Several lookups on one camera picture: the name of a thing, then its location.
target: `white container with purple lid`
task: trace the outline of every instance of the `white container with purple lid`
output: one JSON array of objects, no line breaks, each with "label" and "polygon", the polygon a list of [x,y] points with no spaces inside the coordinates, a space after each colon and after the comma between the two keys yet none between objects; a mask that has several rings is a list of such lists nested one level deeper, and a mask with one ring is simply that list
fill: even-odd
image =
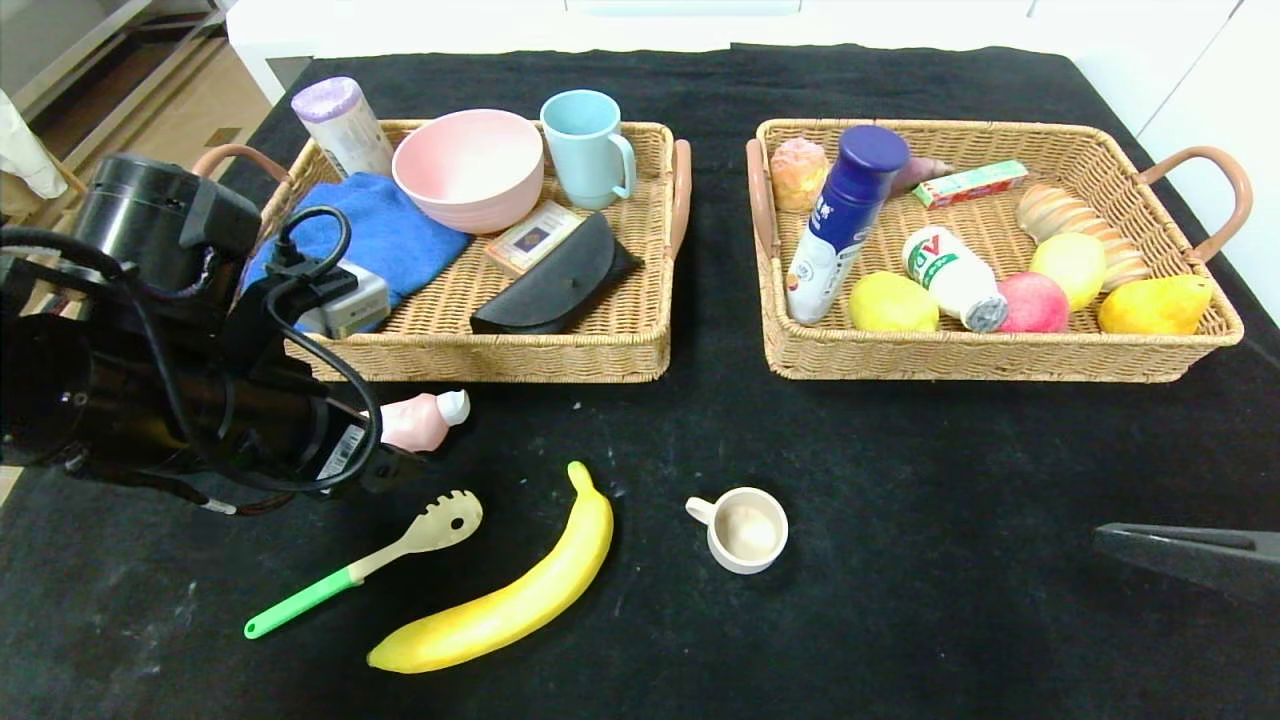
[{"label": "white container with purple lid", "polygon": [[392,143],[360,83],[349,77],[323,79],[294,95],[289,105],[340,177],[390,177]]}]

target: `blue towel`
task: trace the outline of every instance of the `blue towel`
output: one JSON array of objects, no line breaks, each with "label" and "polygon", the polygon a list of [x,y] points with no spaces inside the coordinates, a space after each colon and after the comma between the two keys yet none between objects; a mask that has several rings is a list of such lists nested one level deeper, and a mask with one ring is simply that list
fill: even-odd
[{"label": "blue towel", "polygon": [[[428,218],[388,177],[356,173],[339,184],[320,183],[294,209],[332,205],[351,222],[351,247],[343,260],[387,281],[394,310],[449,266],[470,237]],[[294,245],[303,255],[324,258],[338,242],[333,218],[311,218],[293,228]],[[264,242],[250,261],[244,284],[266,275],[275,241]]]}]

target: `purple lid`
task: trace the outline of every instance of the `purple lid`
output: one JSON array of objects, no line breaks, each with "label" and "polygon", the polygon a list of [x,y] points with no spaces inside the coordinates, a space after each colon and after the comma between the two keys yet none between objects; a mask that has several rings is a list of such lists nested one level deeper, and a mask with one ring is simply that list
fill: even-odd
[{"label": "purple lid", "polygon": [[293,111],[308,123],[323,123],[356,106],[364,94],[349,77],[332,77],[298,91],[289,101]]},{"label": "purple lid", "polygon": [[893,176],[911,158],[902,136],[878,126],[855,126],[840,133],[840,155],[827,177],[836,192],[863,202],[888,197]]}]

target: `blue bottle cap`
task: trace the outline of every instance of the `blue bottle cap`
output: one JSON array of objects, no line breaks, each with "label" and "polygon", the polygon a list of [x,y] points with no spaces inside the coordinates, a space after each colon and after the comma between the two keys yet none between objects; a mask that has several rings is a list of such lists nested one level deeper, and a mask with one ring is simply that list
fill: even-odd
[{"label": "blue bottle cap", "polygon": [[840,133],[840,155],[827,184],[854,200],[878,202],[888,196],[893,176],[910,158],[910,147],[896,132],[854,126]]}]

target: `red apple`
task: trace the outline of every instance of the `red apple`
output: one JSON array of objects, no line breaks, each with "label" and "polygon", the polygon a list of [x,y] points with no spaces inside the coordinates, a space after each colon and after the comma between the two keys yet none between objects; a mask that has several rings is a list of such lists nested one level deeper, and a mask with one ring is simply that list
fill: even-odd
[{"label": "red apple", "polygon": [[1009,301],[1002,333],[1060,333],[1066,329],[1071,304],[1048,275],[1018,273],[1000,282],[1000,295]]}]

